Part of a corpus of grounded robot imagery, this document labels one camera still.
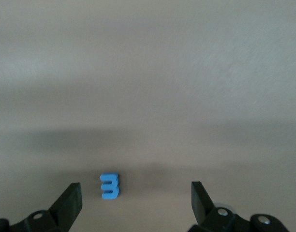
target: toy number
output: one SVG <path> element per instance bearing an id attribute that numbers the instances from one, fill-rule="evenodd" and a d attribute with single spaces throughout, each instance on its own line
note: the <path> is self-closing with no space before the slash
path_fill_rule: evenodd
<path id="1" fill-rule="evenodd" d="M 104 183 L 101 185 L 101 189 L 104 191 L 102 198 L 105 200 L 113 200 L 119 195 L 119 180 L 117 173 L 103 173 L 100 177 Z"/>

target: black mechanical part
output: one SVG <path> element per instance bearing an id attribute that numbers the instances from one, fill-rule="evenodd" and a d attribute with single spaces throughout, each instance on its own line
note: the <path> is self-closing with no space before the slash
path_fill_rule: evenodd
<path id="1" fill-rule="evenodd" d="M 198 225 L 188 232 L 289 232 L 271 215 L 255 214 L 247 221 L 229 209 L 216 208 L 201 182 L 192 182 L 192 209 Z"/>
<path id="2" fill-rule="evenodd" d="M 12 226 L 0 218 L 0 232 L 68 232 L 81 208 L 80 183 L 72 183 L 48 210 L 36 211 Z"/>

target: gray surface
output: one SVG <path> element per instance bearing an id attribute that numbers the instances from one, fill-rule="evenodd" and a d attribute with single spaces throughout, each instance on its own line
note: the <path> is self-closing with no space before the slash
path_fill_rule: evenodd
<path id="1" fill-rule="evenodd" d="M 0 217 L 182 232 L 192 180 L 296 232 L 296 0 L 0 1 Z"/>

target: silver screw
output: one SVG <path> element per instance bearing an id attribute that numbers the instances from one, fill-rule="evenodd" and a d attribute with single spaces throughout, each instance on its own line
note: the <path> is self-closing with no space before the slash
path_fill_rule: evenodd
<path id="1" fill-rule="evenodd" d="M 268 225 L 268 224 L 270 223 L 270 220 L 269 220 L 267 217 L 265 217 L 265 216 L 259 216 L 258 219 L 259 219 L 259 221 L 262 222 L 263 224 Z"/>
<path id="2" fill-rule="evenodd" d="M 228 212 L 225 209 L 218 209 L 218 214 L 221 216 L 228 216 Z"/>

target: number 3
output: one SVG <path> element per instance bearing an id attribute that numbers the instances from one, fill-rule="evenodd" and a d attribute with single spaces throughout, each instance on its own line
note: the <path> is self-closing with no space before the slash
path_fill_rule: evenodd
<path id="1" fill-rule="evenodd" d="M 101 185 L 101 189 L 104 191 L 102 198 L 105 200 L 113 200 L 119 195 L 119 180 L 117 173 L 103 173 L 100 177 L 104 183 Z"/>

